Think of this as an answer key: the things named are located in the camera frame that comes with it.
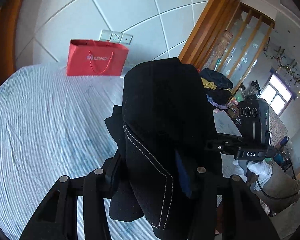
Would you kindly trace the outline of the white gloved right hand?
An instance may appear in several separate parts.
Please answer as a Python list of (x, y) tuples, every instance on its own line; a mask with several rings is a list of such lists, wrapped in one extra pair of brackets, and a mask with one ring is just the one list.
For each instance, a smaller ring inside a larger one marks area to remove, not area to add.
[[(243, 168), (239, 166), (239, 162), (237, 160), (234, 160), (232, 164), (235, 166), (234, 175), (238, 175), (246, 183), (246, 172), (243, 170)], [(272, 167), (269, 164), (267, 164), (265, 160), (259, 163), (248, 161), (247, 169), (248, 171), (253, 172), (255, 175), (258, 176), (258, 182), (261, 184), (266, 183), (272, 175)]]

